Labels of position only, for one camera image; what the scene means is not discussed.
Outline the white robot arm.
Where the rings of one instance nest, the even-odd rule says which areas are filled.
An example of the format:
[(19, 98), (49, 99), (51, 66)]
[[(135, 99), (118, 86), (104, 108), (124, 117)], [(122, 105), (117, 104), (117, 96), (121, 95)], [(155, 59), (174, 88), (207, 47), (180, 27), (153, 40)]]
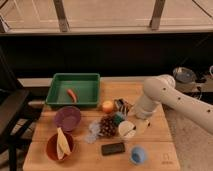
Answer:
[(179, 92), (175, 85), (175, 80), (170, 75), (147, 78), (143, 83), (143, 94), (132, 108), (135, 115), (145, 120), (163, 103), (213, 134), (213, 105)]

